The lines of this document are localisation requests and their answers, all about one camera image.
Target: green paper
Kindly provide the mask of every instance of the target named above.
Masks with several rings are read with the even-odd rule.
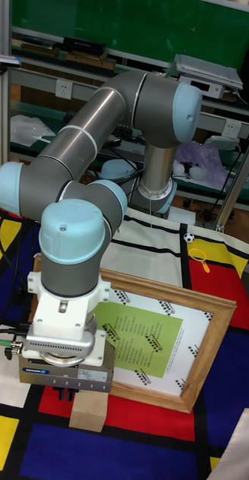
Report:
[[[97,327],[116,348],[116,367],[163,377],[182,319],[111,301],[94,312]]]

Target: wooden picture frame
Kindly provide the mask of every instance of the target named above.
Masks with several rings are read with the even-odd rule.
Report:
[[[208,311],[213,314],[181,396],[147,391],[145,388],[114,380],[110,390],[112,395],[129,400],[190,413],[226,334],[236,309],[236,302],[104,268],[100,270],[100,273],[103,280],[111,282],[113,289]]]

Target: green wall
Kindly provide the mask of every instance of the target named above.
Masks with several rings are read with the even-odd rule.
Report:
[[[172,61],[176,53],[239,69],[249,13],[200,0],[13,0],[13,25]]]

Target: yellow magnifying glass icon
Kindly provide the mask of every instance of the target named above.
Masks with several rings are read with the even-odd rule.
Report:
[[[196,260],[196,262],[201,262],[205,272],[210,273],[210,268],[206,263],[206,258],[207,258],[206,253],[204,253],[202,250],[199,250],[198,248],[190,248],[190,250],[188,251],[188,255],[190,255],[190,257],[193,258],[193,260]]]

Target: purple object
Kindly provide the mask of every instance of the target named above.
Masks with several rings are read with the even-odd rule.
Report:
[[[182,143],[178,146],[175,153],[175,159],[178,162],[189,162],[198,165],[205,173],[205,180],[211,187],[221,190],[227,178],[228,172],[224,169],[219,151],[213,145],[200,145],[197,142]]]

